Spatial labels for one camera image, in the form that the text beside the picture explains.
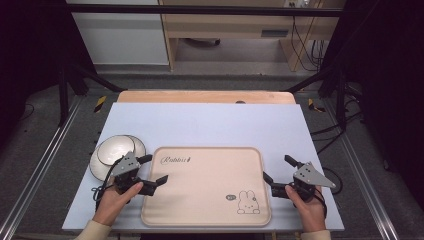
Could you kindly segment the black horizontal frame bar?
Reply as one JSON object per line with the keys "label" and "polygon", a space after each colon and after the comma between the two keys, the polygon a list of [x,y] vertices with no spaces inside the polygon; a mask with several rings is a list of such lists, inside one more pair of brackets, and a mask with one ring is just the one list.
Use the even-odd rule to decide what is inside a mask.
{"label": "black horizontal frame bar", "polygon": [[191,14],[191,15],[252,15],[252,16],[301,16],[340,17],[342,9],[328,8],[273,8],[239,6],[192,6],[192,5],[107,5],[66,4],[71,12],[122,13],[122,14]]}

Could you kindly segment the beige tray with rabbit print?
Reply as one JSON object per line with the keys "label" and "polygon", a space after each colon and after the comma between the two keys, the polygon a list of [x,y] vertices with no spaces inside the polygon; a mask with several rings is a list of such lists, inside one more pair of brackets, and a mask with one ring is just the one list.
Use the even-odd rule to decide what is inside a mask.
{"label": "beige tray with rabbit print", "polygon": [[152,227],[260,227],[271,219],[260,152],[251,147],[161,147],[149,178],[167,176],[144,199]]}

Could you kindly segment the person's left hand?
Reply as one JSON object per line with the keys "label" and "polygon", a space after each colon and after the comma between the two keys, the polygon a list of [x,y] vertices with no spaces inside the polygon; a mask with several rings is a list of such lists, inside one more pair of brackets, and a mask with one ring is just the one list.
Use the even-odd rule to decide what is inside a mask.
{"label": "person's left hand", "polygon": [[142,187],[142,183],[137,183],[123,194],[119,194],[115,188],[107,189],[92,220],[111,227],[124,206],[140,192]]}

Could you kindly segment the aluminium floor rail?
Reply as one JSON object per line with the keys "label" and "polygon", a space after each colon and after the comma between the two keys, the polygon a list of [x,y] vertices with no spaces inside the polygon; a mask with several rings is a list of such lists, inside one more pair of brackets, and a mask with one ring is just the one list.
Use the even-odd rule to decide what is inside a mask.
{"label": "aluminium floor rail", "polygon": [[23,216],[25,215],[31,201],[33,200],[45,174],[47,173],[54,157],[59,150],[63,139],[65,138],[72,122],[75,119],[77,111],[83,98],[75,96],[69,109],[65,111],[66,117],[58,125],[53,137],[49,141],[43,155],[40,157],[37,165],[31,173],[25,187],[21,191],[18,199],[8,213],[5,221],[0,225],[0,240],[11,240],[18,228]]}
{"label": "aluminium floor rail", "polygon": [[379,154],[364,124],[352,120],[336,141],[342,159],[338,163],[349,167],[337,173],[344,182],[342,192],[336,196],[343,232],[337,236],[355,240],[399,240],[399,235],[383,206],[380,188],[373,183],[379,173],[384,173]]}

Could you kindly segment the wooden desk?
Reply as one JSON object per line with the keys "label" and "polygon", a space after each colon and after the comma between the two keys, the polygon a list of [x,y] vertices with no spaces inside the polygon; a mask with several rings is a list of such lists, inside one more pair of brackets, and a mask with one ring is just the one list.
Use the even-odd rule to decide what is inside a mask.
{"label": "wooden desk", "polygon": [[[161,5],[284,7],[284,0],[158,0]],[[307,8],[341,9],[346,0],[310,0]],[[333,36],[336,17],[291,17],[249,15],[180,15],[162,16],[168,43],[169,59],[176,57],[176,42],[192,39],[277,39],[296,71],[305,62],[307,46],[312,41],[328,41]]]}

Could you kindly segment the dark curtain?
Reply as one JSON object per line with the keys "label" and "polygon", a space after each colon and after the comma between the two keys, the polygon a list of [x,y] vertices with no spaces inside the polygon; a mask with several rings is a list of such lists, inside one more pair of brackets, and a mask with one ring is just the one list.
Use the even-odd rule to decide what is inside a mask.
{"label": "dark curtain", "polygon": [[66,0],[0,0],[0,148],[10,139],[28,97],[59,83],[88,91],[75,65],[95,71]]}
{"label": "dark curtain", "polygon": [[390,166],[424,207],[424,0],[346,0],[324,64],[362,87]]}

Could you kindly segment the white table board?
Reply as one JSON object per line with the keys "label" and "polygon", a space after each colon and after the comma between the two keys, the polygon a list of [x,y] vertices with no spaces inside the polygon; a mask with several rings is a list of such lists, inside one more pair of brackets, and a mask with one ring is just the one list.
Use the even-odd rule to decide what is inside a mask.
{"label": "white table board", "polygon": [[[121,134],[138,137],[149,153],[166,146],[254,147],[262,155],[264,171],[277,182],[292,179],[294,168],[284,162],[290,155],[321,163],[302,110],[297,104],[177,104],[115,103],[100,141]],[[150,226],[142,221],[137,196],[122,211],[113,229],[132,233],[288,232],[301,228],[297,210],[288,200],[270,198],[271,218],[262,226]]]}

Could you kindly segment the large white plate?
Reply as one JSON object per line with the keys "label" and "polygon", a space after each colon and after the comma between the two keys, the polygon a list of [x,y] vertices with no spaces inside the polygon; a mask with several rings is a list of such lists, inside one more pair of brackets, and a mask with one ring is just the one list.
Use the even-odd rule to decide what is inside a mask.
{"label": "large white plate", "polygon": [[[131,138],[135,144],[135,149],[131,152],[135,154],[136,157],[142,157],[146,154],[146,148],[144,143],[137,137],[132,135],[126,135],[129,138]],[[103,181],[111,168],[109,165],[105,165],[101,163],[97,158],[97,151],[100,144],[95,148],[94,153],[91,156],[90,162],[89,162],[89,168],[92,173],[92,175],[97,178],[98,180]]]}

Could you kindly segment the small white plate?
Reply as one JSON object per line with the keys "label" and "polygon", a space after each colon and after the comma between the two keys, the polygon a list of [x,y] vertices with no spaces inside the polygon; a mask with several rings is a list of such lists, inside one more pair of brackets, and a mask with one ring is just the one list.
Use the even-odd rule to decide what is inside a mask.
{"label": "small white plate", "polygon": [[111,166],[116,160],[135,149],[135,144],[126,135],[112,136],[104,140],[97,151],[98,160]]}

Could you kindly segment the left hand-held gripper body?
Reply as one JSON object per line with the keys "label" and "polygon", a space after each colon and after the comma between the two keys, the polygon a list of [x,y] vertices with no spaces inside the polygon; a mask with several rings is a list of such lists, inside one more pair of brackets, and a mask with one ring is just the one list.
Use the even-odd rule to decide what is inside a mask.
{"label": "left hand-held gripper body", "polygon": [[141,164],[133,152],[128,152],[116,161],[116,165],[111,170],[111,176],[114,178],[113,185],[119,194],[127,192],[141,181],[138,177],[140,167]]}

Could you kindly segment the wooden table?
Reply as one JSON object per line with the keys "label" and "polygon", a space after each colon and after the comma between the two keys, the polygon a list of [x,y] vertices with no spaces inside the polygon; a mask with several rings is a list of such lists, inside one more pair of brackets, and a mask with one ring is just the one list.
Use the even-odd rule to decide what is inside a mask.
{"label": "wooden table", "polygon": [[127,90],[119,94],[119,103],[246,103],[295,104],[289,92],[207,91],[207,90]]}

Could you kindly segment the white power strip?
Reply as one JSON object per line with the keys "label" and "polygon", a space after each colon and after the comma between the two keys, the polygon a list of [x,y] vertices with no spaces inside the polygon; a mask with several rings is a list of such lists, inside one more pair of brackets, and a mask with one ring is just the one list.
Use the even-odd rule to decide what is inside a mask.
{"label": "white power strip", "polygon": [[286,8],[307,8],[310,0],[284,0],[284,7]]}

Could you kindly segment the person's right hand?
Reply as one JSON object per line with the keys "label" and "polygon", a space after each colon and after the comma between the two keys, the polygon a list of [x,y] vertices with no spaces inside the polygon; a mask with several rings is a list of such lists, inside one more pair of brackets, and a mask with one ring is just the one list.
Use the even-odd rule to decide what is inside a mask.
{"label": "person's right hand", "polygon": [[303,201],[289,185],[285,187],[285,191],[299,212],[304,233],[326,230],[324,199],[320,188],[315,190],[315,196],[309,202]]}

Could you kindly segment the black metal stand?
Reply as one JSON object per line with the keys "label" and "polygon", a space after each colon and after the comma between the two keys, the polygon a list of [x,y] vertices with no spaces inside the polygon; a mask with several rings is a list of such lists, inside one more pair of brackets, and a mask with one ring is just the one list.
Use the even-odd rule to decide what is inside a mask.
{"label": "black metal stand", "polygon": [[60,120],[59,126],[63,126],[69,118],[68,86],[71,86],[76,95],[85,95],[89,89],[85,79],[91,79],[106,89],[120,93],[125,88],[119,87],[100,77],[95,71],[89,71],[77,64],[64,64],[58,71]]}
{"label": "black metal stand", "polygon": [[346,77],[341,66],[330,65],[322,68],[306,80],[285,89],[285,92],[295,93],[318,81],[321,81],[321,86],[318,89],[318,95],[321,98],[327,98],[333,92],[336,92],[336,121],[340,128],[345,130],[347,125],[344,108]]}

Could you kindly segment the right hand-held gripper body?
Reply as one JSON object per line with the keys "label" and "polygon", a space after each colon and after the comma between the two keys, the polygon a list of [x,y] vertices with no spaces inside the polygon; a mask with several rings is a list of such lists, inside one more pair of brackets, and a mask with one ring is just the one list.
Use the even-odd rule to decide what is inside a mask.
{"label": "right hand-held gripper body", "polygon": [[314,197],[317,186],[335,188],[336,184],[317,171],[311,162],[307,162],[300,169],[296,168],[290,186],[307,202]]}

